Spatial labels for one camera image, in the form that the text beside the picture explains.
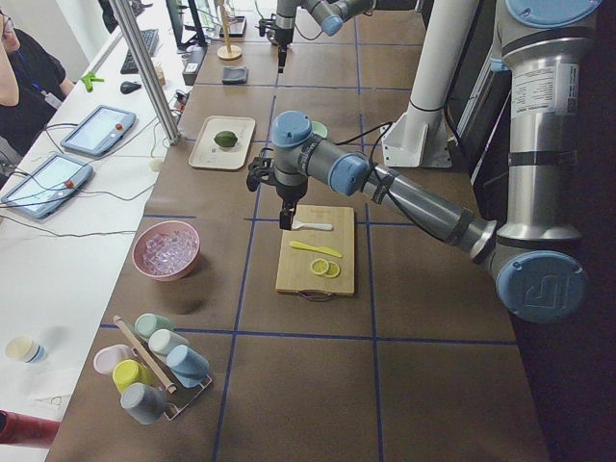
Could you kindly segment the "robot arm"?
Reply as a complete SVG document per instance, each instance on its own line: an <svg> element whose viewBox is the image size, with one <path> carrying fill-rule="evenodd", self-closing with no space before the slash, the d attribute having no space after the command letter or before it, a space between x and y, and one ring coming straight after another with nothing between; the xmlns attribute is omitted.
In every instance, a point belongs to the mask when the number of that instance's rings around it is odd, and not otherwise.
<svg viewBox="0 0 616 462"><path fill-rule="evenodd" d="M293 0L278 1L274 18L274 38L278 45L278 73L284 72L289 45L294 39L295 18L298 9L308 12L321 30L329 37L337 34L344 23L376 7L372 0Z"/></svg>
<svg viewBox="0 0 616 462"><path fill-rule="evenodd" d="M343 195L363 193L407 216L438 241L467 251L495 280L500 301L530 322L559 321L581 305L588 284L568 254L580 237L565 210L577 160L571 142L578 108L581 58L591 48L597 1L499 1L492 63L511 74L508 204L504 224L400 175L425 166L445 146L443 110L470 32L477 2L437 1L428 21L407 111L383 134L394 157L383 164L317 135L299 111L271 125L266 166L282 200L279 224L290 229L307 181Z"/></svg>

